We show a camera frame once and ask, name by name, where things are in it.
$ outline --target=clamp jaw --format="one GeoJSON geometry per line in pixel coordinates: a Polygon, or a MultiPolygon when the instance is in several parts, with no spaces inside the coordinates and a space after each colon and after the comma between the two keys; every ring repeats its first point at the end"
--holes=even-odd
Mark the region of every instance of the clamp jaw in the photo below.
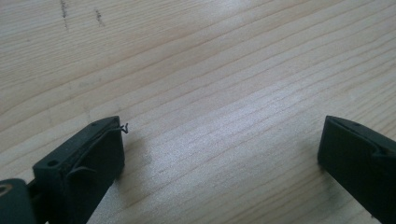
{"type": "Polygon", "coordinates": [[[124,167],[127,125],[119,117],[97,120],[37,162],[28,185],[0,181],[2,222],[86,223],[124,167]]]}
{"type": "Polygon", "coordinates": [[[359,123],[328,116],[318,163],[373,217],[396,223],[396,142],[359,123]]]}

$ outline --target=scratch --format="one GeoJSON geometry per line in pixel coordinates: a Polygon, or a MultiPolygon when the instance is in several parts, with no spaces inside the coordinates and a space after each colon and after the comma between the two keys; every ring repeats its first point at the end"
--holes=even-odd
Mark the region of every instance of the scratch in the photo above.
{"type": "Polygon", "coordinates": [[[95,10],[96,13],[96,20],[99,22],[99,26],[105,26],[105,24],[102,21],[102,14],[100,14],[99,10],[95,10]]]}

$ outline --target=dark mark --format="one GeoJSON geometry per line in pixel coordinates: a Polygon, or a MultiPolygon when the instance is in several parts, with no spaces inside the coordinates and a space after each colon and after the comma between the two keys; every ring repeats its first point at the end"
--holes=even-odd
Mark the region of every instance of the dark mark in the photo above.
{"type": "Polygon", "coordinates": [[[61,7],[62,7],[62,16],[66,18],[67,16],[67,5],[64,0],[61,0],[61,7]]]}
{"type": "Polygon", "coordinates": [[[99,10],[95,10],[96,13],[96,20],[99,22],[99,26],[105,26],[105,24],[102,21],[102,14],[100,14],[99,10]]]}
{"type": "Polygon", "coordinates": [[[64,27],[68,31],[69,27],[67,26],[67,22],[66,22],[67,4],[66,4],[65,0],[61,0],[61,7],[62,7],[62,17],[64,18],[64,27]]]}

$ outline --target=wooden surface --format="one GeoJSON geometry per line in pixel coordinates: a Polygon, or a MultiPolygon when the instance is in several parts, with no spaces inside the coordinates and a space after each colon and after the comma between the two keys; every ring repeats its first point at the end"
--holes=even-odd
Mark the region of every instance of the wooden surface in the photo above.
{"type": "Polygon", "coordinates": [[[377,223],[317,165],[326,115],[396,139],[394,0],[1,0],[0,178],[119,115],[90,223],[377,223]]]}

